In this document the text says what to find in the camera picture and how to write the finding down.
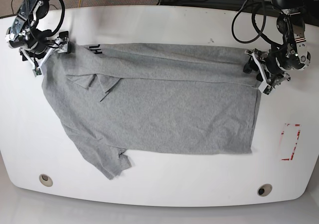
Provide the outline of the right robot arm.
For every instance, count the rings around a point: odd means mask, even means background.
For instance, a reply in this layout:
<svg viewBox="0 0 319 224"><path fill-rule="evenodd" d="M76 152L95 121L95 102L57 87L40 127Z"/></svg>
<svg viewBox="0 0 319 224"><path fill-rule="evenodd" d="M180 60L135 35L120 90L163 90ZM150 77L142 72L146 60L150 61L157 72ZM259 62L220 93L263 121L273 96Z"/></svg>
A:
<svg viewBox="0 0 319 224"><path fill-rule="evenodd" d="M15 20L8 28L5 40L12 49L18 48L23 61L32 65L35 76L44 75L45 62L53 53L70 53L69 32L60 32L65 17L65 4L61 5L61 17L54 30L39 30L37 26L49 12L50 0L23 0Z"/></svg>

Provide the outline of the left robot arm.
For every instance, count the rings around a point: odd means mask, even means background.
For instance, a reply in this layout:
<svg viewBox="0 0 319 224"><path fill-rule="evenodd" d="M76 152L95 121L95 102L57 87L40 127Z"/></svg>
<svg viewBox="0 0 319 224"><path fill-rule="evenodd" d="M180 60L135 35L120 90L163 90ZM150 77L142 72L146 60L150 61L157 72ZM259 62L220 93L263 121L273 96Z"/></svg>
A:
<svg viewBox="0 0 319 224"><path fill-rule="evenodd" d="M302 17L303 0L270 0L267 2L279 11L277 29L283 36L283 43L261 37L271 45L270 50L246 50L249 60L244 73L256 72L260 92L268 95L275 86L290 80L289 70L304 70L311 60L305 39L305 23Z"/></svg>

